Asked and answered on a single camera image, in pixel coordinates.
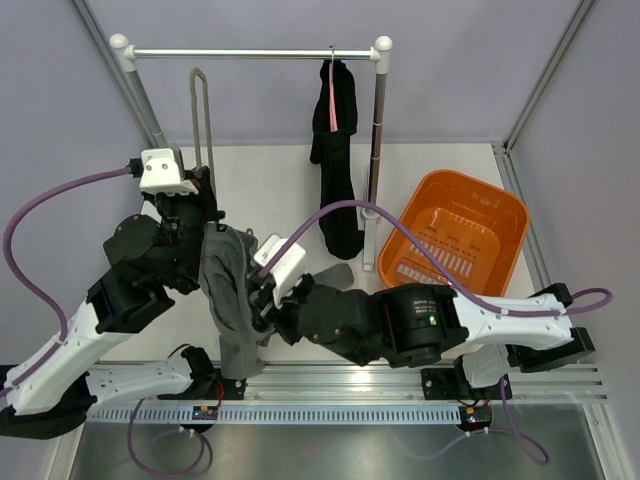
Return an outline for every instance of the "gray cloth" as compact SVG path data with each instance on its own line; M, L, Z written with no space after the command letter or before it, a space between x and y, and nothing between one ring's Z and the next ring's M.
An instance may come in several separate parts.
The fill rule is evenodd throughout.
M206 226L199 283L220 332L225 378L244 379L260 372L264 362L258 357L258 345L273 333L258 333L251 324L245 278L256 247L257 240L249 233L214 223Z

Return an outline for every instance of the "gray wall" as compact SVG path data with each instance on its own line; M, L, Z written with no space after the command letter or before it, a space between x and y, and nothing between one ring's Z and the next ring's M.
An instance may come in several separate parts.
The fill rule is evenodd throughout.
M0 225L37 194L123 166L144 147L106 69L64 0L0 9ZM25 273L71 314L104 272L102 241L140 206L136 184L115 179L34 211L15 253ZM57 331L54 314L0 261L0 362L32 355ZM0 437L2 478L42 478L46 442Z
M515 148L556 279L615 294L589 327L626 448L640 443L640 2L598 2ZM640 475L640 460L632 461Z
M152 47L368 48L394 41L385 140L502 140L578 0L88 0L106 35ZM140 61L172 141L191 143L188 69L209 77L218 144L306 143L320 62ZM373 66L350 62L368 142Z

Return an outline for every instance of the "purple cable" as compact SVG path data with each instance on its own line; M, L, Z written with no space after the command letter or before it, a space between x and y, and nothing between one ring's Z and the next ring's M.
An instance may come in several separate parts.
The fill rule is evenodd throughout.
M56 303L56 301L43 292L36 284L34 284L31 280L29 280L26 275L22 272L18 264L16 263L16 259L13 256L13 250L11 247L11 242L13 240L13 234L16 231L18 224L22 221L22 219L34 208L38 205L43 204L47 200L52 199L60 195L61 193L68 192L76 187L81 187L83 185L88 185L90 183L99 182L100 180L106 180L108 178L120 177L122 175L127 175L131 173L129 167L119 168L118 170L112 170L110 172L98 173L95 175L89 175L88 177L79 178L78 180L73 180L71 182L65 183L64 185L60 185L59 187L52 188L44 192L41 195L38 195L36 198L25 204L20 210L16 212L16 214L11 217L7 227L4 230L4 236L2 237L2 252L4 253L4 259L9 266L9 270L13 273L16 278L22 283L25 287L31 290L38 298L40 298L44 303L49 305L51 309L55 312L58 317L58 321L60 322L60 341L64 342L68 335L68 327L67 327L67 317L60 305ZM47 350L42 357L36 360L33 365L27 368L21 375L13 380L12 384L17 386L20 383L24 382L30 375L33 374L36 370L38 370L53 354L60 348L59 343L55 343ZM5 397L13 388L7 387L0 390L0 398Z
M451 282L451 285L453 285L462 295L467 297L471 302L473 302L477 306L479 306L481 308L484 308L485 310L487 310L489 312L492 312L492 313L495 313L495 314L498 314L498 315L502 315L503 314L501 308L496 307L495 305L491 305L490 303L484 301L480 297L477 297L476 295L471 293L469 290L467 290L465 288L465 286L462 285L462 283L460 283L458 281L458 279L456 277L454 277L451 274L451 272L449 272L449 270L447 270L445 268L445 266L442 265L435 258L435 256L433 256L433 254L431 252L429 252L429 250L424 245L422 245L422 243L420 243L420 240L418 240L418 238L416 238L416 236L413 233L411 233L409 231L409 229L407 227L405 227L397 218L395 218L393 215L391 215L389 212L387 212L383 208L381 208L381 207L379 207L377 205L374 205L373 203L365 202L364 200L341 200L339 202L331 203L331 204L325 206L324 208L321 208L320 210L318 210L308 220L306 220L300 227L298 227L298 229L294 232L294 234L291 235L291 237L289 237L289 239L284 243L284 245L280 248L280 250L278 250L278 252L273 256L273 258L271 260L269 260L269 262L267 262L267 264L264 266L264 268L262 270L260 270L260 278L265 278L269 274L269 272L271 271L273 266L278 262L278 260L280 260L282 258L282 256L287 252L287 250L289 250L289 248L291 248L291 246L294 243L296 243L298 241L298 239L315 222L320 220L322 217L324 217L328 213L333 212L334 210L338 210L340 208L348 208L348 207L362 207L362 208L366 208L367 210L373 210L374 212L378 213L381 217L383 217L388 222L390 222L395 228L400 230L403 233L403 235L405 237L407 237L416 246L416 248L418 250L420 250L420 253L422 253L425 257L427 257L429 259L429 261L440 272L442 272L442 274L447 278L447 280L449 280L449 282ZM607 290L606 288L589 288L589 289L586 289L586 290L582 290L582 291L576 293L575 295L573 295L573 298L579 298L579 297L582 297L584 295L588 295L588 294L592 294L592 293L602 293L602 294L605 295L605 297L602 300L600 300L600 301L598 301L596 303L593 303L591 305L587 305L587 306L584 306L584 307L578 307L578 308L568 308L565 313L567 315L571 315L571 314L577 314L577 313L591 312L593 310L597 310L598 308L604 307L609 302L611 302L611 300L613 299L613 294L609 290ZM563 313L558 311L558 310L548 310L548 311L543 311L543 312L529 312L529 311L522 311L522 310L509 310L508 312L509 313L505 314L505 315L509 315L509 316L512 316L512 317L520 317L520 318L537 318L537 317L548 317L548 316L563 315Z
M162 472L160 470L156 470L155 468L149 467L148 465L145 465L144 463L142 463L142 461L136 455L135 450L133 449L133 422L136 416L138 415L138 411L142 406L142 402L144 402L144 399L140 400L136 405L136 408L133 409L133 413L131 414L131 418L129 419L129 426L127 427L127 449L129 450L129 456L131 457L131 460L133 461L133 463L140 470L142 470L143 472L149 473L151 475L155 475L163 478L182 478L186 475L193 473L193 471L196 468L198 468L198 465L200 464L200 461L204 456L205 447L209 451L209 463L207 464L207 469L211 467L213 463L213 449L211 448L211 444L209 443L209 440L207 440L202 434L195 431L193 433L195 434L196 438L200 440L200 452L198 453L198 456L196 457L196 459L191 463L191 465L189 465L184 470L179 470L177 472Z
M544 456L544 458L541 460L535 455L533 455L529 451L527 446L524 444L524 440L529 440L529 438L527 438L526 435L520 433L516 428L516 424L513 421L511 412L509 412L509 405L507 405L506 385L507 385L507 380L506 380L506 376L504 376L500 379L500 396L502 397L502 408L504 408L504 414L507 416L507 421L509 422L509 426L511 427L511 430L506 430L506 431L513 433L513 435L516 437L516 440L518 440L518 443L520 444L520 448L522 448L522 451L527 455L527 457L531 459L532 462L537 463L538 465L542 465L543 467L546 467L547 465L549 465L549 454L547 453L547 451L544 448L542 448L539 443L535 443L536 447L538 447L538 449L542 452L542 455Z
M449 443L447 443L444 447L442 447L438 452L434 453L433 455L423 456L423 455L418 455L416 453L413 453L411 450L409 450L402 443L402 441L398 438L396 432L392 428L390 428L390 431L391 431L391 435L393 436L396 444L402 449L402 451L404 451L405 455L407 455L412 460L415 460L416 462L432 462L434 460L437 460L438 458L443 456L445 453L447 453L449 450L451 450L453 447L455 447L461 441L466 440L467 438L471 438L471 437L476 436L476 435L484 435L485 434L484 430L477 430L475 432L471 432L469 436L461 435L461 436L456 437L453 440L451 440ZM513 431L511 431L509 429L506 429L506 428L489 428L488 429L488 433L497 434L497 435L514 435ZM529 435L525 435L524 433L520 433L520 435L524 440L526 440L527 442L531 443L534 447L536 447L538 450L540 450L540 452L542 452L542 454L544 455L545 460L546 460L546 463L544 464L544 466L548 465L549 464L549 454L544 449L544 447L542 445L540 445L540 443L537 440L535 440L533 437L530 437Z

